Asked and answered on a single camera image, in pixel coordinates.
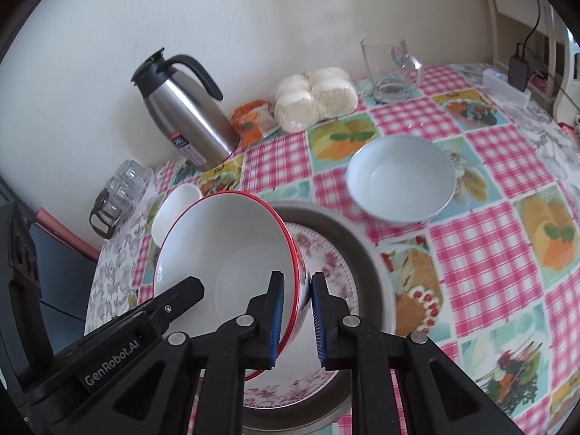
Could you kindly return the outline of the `large stainless steel basin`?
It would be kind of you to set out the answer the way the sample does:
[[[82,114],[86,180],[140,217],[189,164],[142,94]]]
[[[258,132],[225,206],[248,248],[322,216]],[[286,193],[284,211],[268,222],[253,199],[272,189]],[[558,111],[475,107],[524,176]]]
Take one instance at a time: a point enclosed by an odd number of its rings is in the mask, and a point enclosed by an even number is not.
[[[374,244],[354,223],[312,202],[275,201],[309,273],[322,271],[328,290],[381,331],[396,328],[394,290]],[[308,434],[348,413],[351,377],[319,364],[312,312],[276,359],[273,370],[245,384],[246,434]]]

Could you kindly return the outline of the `round pink floral plate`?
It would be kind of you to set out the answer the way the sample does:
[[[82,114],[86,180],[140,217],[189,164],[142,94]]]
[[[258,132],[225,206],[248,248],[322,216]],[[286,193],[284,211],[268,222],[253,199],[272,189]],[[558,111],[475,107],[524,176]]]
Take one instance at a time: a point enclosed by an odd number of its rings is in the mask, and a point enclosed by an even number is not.
[[[354,273],[337,246],[311,227],[289,222],[287,228],[302,253],[308,272],[311,275],[322,273],[329,295],[343,299],[356,313],[359,299]],[[326,389],[337,376],[337,371],[326,368],[337,324],[329,315],[329,306],[322,305],[319,299],[320,285],[314,285],[312,290],[314,294],[297,333],[276,359],[275,368],[245,384],[244,406],[247,409],[288,409]]]

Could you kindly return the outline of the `strawberry pattern red-rimmed bowl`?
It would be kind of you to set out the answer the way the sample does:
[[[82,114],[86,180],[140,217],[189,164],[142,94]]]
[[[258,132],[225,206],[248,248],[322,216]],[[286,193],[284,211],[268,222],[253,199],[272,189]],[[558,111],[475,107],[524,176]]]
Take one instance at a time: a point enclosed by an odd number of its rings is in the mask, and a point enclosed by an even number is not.
[[[199,199],[172,223],[154,272],[155,295],[188,277],[199,279],[203,299],[176,318],[170,332],[197,337],[241,315],[251,298],[268,289],[271,273],[284,277],[279,356],[300,333],[309,305],[311,276],[281,215],[243,191]]]

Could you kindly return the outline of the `white square bowl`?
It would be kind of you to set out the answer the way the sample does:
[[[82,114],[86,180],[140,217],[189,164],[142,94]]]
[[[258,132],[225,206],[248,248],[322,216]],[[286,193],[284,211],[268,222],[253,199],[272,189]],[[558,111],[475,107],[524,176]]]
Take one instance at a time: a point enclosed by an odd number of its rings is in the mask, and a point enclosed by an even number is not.
[[[158,248],[178,218],[202,197],[202,191],[193,184],[181,184],[168,194],[152,221],[152,241]]]

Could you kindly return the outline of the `pale blue floral bowl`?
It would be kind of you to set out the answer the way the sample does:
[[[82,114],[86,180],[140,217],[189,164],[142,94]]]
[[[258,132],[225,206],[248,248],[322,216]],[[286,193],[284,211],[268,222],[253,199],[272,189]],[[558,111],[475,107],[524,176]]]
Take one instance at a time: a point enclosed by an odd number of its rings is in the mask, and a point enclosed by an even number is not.
[[[449,204],[456,177],[448,155],[429,140],[387,136],[360,148],[345,182],[364,212],[393,225],[428,222]]]

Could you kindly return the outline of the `dark blue cabinet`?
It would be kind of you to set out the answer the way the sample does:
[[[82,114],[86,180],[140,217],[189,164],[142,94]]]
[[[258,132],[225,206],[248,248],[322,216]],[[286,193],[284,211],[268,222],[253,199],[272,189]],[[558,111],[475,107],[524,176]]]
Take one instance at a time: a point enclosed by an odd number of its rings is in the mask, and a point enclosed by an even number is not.
[[[88,298],[96,261],[63,245],[36,224],[36,212],[1,182],[1,203],[15,201],[29,227],[36,246],[40,309],[54,352],[60,352],[84,335]]]

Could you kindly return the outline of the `pink checked picture tablecloth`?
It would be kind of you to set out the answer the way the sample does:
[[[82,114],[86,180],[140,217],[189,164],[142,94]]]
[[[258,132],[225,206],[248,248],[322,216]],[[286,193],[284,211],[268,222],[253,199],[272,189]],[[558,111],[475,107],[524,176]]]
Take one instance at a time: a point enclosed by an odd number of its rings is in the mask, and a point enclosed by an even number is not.
[[[579,400],[579,206],[515,123],[449,66],[428,68],[406,101],[381,105],[368,82],[357,91],[353,114],[276,134],[207,173],[170,161],[155,173],[154,202],[190,183],[337,211],[380,252],[399,332],[439,342],[525,432],[558,432]],[[455,167],[454,197],[431,224],[389,226],[349,197],[348,161],[392,134],[432,140]]]

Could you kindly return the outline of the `pink pipe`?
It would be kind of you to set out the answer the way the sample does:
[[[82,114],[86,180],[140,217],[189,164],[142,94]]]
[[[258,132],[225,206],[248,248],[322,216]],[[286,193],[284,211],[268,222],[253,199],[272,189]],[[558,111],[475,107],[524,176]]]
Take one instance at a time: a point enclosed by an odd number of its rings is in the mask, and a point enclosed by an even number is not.
[[[50,234],[51,237],[60,241],[60,243],[63,245],[74,249],[76,252],[80,252],[86,258],[89,258],[93,261],[98,260],[99,251],[96,248],[82,240],[71,230],[65,227],[46,209],[39,208],[39,210],[36,212],[36,224],[39,225],[41,229],[46,231],[46,233]]]

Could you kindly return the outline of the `stainless steel thermos jug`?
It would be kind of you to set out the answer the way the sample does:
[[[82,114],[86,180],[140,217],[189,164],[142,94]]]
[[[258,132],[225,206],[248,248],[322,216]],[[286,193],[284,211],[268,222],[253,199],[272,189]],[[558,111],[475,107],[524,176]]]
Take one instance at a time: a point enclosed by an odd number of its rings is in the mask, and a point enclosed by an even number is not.
[[[234,153],[240,135],[217,105],[223,94],[195,58],[166,59],[158,50],[135,70],[131,82],[156,127],[198,170],[218,167]]]

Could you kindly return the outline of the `orange snack packet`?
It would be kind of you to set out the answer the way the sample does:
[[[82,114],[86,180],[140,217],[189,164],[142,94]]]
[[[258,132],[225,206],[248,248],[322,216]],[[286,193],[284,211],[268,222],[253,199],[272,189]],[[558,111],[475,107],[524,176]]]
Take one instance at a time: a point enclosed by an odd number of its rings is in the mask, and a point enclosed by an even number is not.
[[[274,134],[279,125],[269,101],[258,99],[235,109],[231,125],[240,136],[240,149],[246,149]]]

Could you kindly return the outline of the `grey floral white cloth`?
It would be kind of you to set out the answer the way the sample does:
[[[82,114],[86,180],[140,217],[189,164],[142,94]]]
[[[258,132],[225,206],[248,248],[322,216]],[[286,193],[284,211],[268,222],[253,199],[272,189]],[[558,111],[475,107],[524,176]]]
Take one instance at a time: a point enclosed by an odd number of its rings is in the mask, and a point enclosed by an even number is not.
[[[505,96],[483,84],[483,72],[487,64],[449,64],[449,68],[462,76],[471,86],[478,88],[507,118],[514,122],[520,132],[534,146],[548,170],[560,181],[564,191],[579,206],[579,139],[566,134],[553,118],[536,101],[526,108],[517,106]]]

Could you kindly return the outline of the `bag of white buns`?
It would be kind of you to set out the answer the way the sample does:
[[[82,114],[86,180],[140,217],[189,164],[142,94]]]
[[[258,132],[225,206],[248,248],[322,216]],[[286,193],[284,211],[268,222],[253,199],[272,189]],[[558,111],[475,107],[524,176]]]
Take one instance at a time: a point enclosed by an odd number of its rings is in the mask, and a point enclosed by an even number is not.
[[[359,104],[350,76],[338,67],[288,76],[278,83],[274,100],[274,120],[287,134],[298,134],[320,121],[352,114]]]

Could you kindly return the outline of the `clear glass mug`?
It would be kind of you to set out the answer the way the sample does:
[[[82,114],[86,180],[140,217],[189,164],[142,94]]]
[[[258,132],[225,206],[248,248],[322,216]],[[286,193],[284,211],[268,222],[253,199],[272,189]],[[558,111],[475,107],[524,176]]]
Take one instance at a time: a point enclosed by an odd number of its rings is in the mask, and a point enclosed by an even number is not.
[[[367,37],[361,41],[370,75],[370,95],[380,104],[405,101],[424,80],[423,64],[410,53],[404,38],[390,44]]]

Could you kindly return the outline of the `white power strip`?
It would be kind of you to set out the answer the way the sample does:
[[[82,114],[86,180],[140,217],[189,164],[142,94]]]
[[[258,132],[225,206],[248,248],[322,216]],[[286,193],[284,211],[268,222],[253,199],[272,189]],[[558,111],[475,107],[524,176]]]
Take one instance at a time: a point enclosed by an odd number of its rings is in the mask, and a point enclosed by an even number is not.
[[[493,68],[487,68],[482,75],[482,90],[487,97],[499,106],[527,109],[531,101],[531,92],[521,91],[510,86],[507,75]]]

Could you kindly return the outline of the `black power adapter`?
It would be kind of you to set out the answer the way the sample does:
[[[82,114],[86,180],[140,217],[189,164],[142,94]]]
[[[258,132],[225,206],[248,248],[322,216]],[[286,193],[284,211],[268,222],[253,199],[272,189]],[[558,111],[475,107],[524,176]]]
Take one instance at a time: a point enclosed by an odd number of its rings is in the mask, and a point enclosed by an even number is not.
[[[525,91],[530,78],[530,64],[524,56],[525,47],[522,43],[516,45],[515,52],[509,58],[507,80],[511,87]]]

